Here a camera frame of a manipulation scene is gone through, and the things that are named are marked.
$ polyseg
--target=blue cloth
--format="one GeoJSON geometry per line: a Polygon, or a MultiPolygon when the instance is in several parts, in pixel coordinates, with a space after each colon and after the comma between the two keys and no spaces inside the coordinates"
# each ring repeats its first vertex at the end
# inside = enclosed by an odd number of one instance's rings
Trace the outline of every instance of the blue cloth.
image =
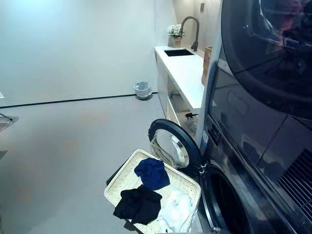
{"type": "Polygon", "coordinates": [[[153,158],[142,160],[135,168],[135,173],[141,177],[144,186],[151,190],[158,190],[170,184],[164,163],[153,158]]]}

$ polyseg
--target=white countertop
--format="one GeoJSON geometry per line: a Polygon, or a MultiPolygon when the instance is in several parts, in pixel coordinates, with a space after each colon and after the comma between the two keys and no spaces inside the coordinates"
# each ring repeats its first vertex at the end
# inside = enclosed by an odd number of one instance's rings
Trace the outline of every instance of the white countertop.
{"type": "Polygon", "coordinates": [[[176,50],[168,46],[157,46],[155,51],[162,60],[170,78],[187,102],[193,114],[198,114],[204,95],[201,83],[204,59],[198,55],[169,57],[164,50],[176,50]]]}

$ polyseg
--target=black cloth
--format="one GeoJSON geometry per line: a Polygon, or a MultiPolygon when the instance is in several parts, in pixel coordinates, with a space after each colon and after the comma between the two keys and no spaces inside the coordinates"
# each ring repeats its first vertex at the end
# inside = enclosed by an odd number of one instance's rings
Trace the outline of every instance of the black cloth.
{"type": "Polygon", "coordinates": [[[164,163],[153,158],[142,160],[135,168],[135,173],[151,190],[162,189],[170,184],[164,163]]]}
{"type": "Polygon", "coordinates": [[[147,225],[158,217],[162,196],[141,185],[137,189],[124,190],[114,215],[121,219],[132,219],[131,223],[147,225]]]}

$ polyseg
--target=sink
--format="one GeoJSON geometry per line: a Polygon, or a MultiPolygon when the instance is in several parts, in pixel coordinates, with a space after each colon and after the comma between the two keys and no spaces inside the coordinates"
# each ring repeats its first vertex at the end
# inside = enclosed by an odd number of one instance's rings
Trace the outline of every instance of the sink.
{"type": "Polygon", "coordinates": [[[186,56],[186,55],[194,55],[187,49],[181,49],[181,50],[165,50],[165,53],[169,57],[174,57],[174,56],[186,56]]]}

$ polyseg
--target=wicker laundry basket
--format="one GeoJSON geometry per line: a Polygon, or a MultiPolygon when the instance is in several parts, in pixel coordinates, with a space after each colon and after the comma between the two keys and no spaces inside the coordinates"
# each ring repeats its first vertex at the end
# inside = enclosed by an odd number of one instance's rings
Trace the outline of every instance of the wicker laundry basket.
{"type": "MultiPolygon", "coordinates": [[[[130,158],[126,161],[126,163],[122,166],[122,168],[118,171],[116,176],[107,186],[104,191],[104,196],[116,207],[116,205],[120,202],[121,196],[120,192],[123,190],[137,188],[142,184],[140,177],[138,177],[134,168],[144,159],[147,158],[155,158],[151,154],[143,151],[136,150],[130,158]]],[[[196,183],[193,179],[184,175],[183,173],[177,171],[173,167],[169,166],[165,163],[165,170],[168,173],[170,179],[170,185],[164,187],[156,192],[162,195],[161,206],[163,207],[166,204],[167,199],[171,194],[172,186],[178,188],[185,194],[187,194],[192,199],[192,206],[194,213],[197,210],[201,188],[198,183],[196,183]]],[[[187,221],[182,226],[180,232],[187,233],[190,229],[190,226],[193,221],[193,215],[190,215],[187,221]]],[[[153,221],[148,225],[135,224],[135,226],[144,234],[157,234],[160,233],[160,226],[158,221],[153,221]]]]}

